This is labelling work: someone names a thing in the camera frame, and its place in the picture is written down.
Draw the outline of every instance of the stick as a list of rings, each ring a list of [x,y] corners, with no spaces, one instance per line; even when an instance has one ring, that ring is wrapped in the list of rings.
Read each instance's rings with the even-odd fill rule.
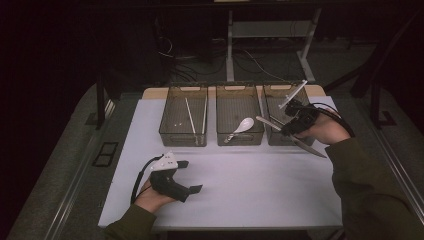
[[[202,134],[205,134],[205,123],[206,123],[206,108],[208,105],[208,95],[205,97],[205,109],[203,110],[203,127],[202,127]]]
[[[187,98],[186,98],[186,104],[187,104],[188,115],[190,116],[191,128],[193,129],[193,133],[196,133],[196,130],[194,129],[193,118],[191,117],[190,106],[188,105]]]

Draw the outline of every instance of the person's right hand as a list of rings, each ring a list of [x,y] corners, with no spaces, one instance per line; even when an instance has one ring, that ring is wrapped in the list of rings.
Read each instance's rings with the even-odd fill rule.
[[[349,133],[332,118],[320,113],[315,124],[308,130],[295,134],[297,138],[311,136],[324,144],[334,144],[350,138]]]

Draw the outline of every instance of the person's left hand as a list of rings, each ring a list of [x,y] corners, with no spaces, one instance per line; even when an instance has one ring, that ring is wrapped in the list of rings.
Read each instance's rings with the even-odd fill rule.
[[[174,201],[176,200],[153,190],[150,180],[147,180],[141,187],[140,194],[135,199],[134,204],[155,213],[163,205]]]

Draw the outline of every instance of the metal frame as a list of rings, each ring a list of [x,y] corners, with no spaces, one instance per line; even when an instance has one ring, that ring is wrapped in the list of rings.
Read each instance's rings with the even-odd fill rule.
[[[233,11],[229,11],[228,14],[228,40],[227,40],[227,81],[234,81],[234,66],[233,66],[233,38],[246,38],[246,37],[306,37],[305,44],[301,51],[297,52],[300,65],[305,73],[306,80],[308,82],[315,82],[315,77],[312,73],[311,67],[309,66],[308,60],[306,59],[309,48],[311,47],[312,40],[314,38],[315,29],[318,26],[319,16],[321,14],[321,8],[315,10],[314,16],[311,21],[299,21],[301,25],[308,24],[308,30],[305,33],[296,34],[293,36],[290,31],[286,31],[284,27],[287,27],[287,21],[280,22],[233,22]],[[257,28],[257,25],[266,26],[265,29],[275,29],[274,33],[269,30],[261,30]]]
[[[91,136],[87,144],[87,147],[83,153],[81,163],[76,169],[72,182],[69,185],[65,196],[63,197],[62,201],[59,204],[59,208],[52,222],[50,223],[49,229],[44,239],[59,239],[60,238],[60,234],[66,224],[69,214],[71,213],[74,202],[78,196],[79,191],[82,188],[82,181],[84,180],[87,169],[90,166],[91,160],[95,156],[95,151],[97,147],[100,146],[100,142],[107,129],[107,126],[109,125],[109,119],[111,118],[115,110],[115,104],[111,100],[109,100],[105,106],[103,91],[104,91],[103,85],[98,84],[97,85],[97,108],[99,111],[98,114],[101,115],[100,118],[103,118],[103,120],[97,123],[96,131],[93,131],[93,135]]]

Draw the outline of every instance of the hand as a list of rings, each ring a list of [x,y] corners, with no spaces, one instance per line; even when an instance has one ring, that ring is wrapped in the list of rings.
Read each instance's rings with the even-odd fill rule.
[[[350,135],[346,131],[346,129],[344,129],[339,123],[334,121],[332,118],[322,113],[320,113],[317,120],[315,121],[315,124],[312,125],[312,127],[310,127],[306,131],[296,134],[295,136],[298,138],[311,136],[320,141],[321,143],[328,145],[350,138]]]
[[[134,204],[155,213],[163,205],[174,201],[176,200],[153,190],[150,180],[147,180],[141,187],[140,194],[135,199]]]

